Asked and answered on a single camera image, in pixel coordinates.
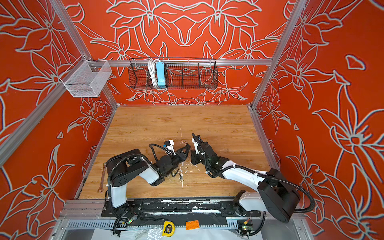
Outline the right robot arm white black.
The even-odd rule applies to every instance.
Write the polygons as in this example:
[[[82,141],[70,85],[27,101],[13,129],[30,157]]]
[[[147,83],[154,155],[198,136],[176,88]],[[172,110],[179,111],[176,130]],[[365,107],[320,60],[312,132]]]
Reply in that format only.
[[[236,164],[218,156],[201,136],[192,136],[195,147],[191,152],[192,164],[203,164],[210,178],[235,181],[254,190],[253,193],[242,191],[237,195],[235,204],[241,209],[268,212],[282,223],[288,223],[293,214],[314,210],[316,201],[310,192],[289,182],[279,170],[258,171]]]

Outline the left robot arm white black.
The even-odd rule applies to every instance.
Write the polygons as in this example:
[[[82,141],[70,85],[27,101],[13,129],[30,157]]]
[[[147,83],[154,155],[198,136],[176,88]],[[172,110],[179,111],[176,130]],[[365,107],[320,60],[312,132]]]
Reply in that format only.
[[[112,215],[118,221],[128,221],[134,217],[134,208],[127,203],[127,184],[141,177],[155,187],[165,181],[169,175],[175,176],[189,155],[191,146],[175,150],[173,143],[167,141],[163,146],[150,144],[155,163],[152,163],[139,149],[133,149],[110,158],[107,167],[107,199]]]

